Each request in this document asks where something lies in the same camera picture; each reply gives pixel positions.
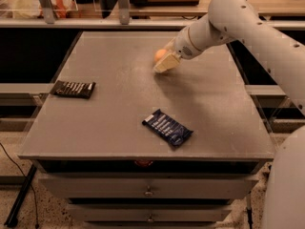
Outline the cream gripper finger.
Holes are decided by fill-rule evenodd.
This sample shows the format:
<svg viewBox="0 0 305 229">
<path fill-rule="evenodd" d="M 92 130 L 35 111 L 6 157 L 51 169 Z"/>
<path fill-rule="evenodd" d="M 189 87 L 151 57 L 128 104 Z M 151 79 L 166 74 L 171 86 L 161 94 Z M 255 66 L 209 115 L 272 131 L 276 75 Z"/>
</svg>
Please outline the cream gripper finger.
<svg viewBox="0 0 305 229">
<path fill-rule="evenodd" d="M 167 52 L 159 61 L 155 62 L 153 70 L 156 73 L 163 73 L 167 70 L 177 67 L 180 63 L 180 57 L 173 52 Z"/>
<path fill-rule="evenodd" d="M 175 52 L 175 39 L 174 38 L 164 46 L 164 50 L 166 52 Z"/>
</svg>

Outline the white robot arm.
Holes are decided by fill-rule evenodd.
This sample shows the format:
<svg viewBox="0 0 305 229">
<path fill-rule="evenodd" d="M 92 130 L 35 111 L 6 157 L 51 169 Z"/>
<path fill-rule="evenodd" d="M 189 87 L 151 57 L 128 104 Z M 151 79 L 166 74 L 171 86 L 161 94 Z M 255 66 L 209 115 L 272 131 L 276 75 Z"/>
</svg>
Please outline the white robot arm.
<svg viewBox="0 0 305 229">
<path fill-rule="evenodd" d="M 211 0 L 208 13 L 165 46 L 153 69 L 163 73 L 210 47 L 239 41 L 305 114 L 305 46 L 261 21 L 246 0 Z M 305 229 L 305 127 L 277 149 L 261 229 Z"/>
</svg>

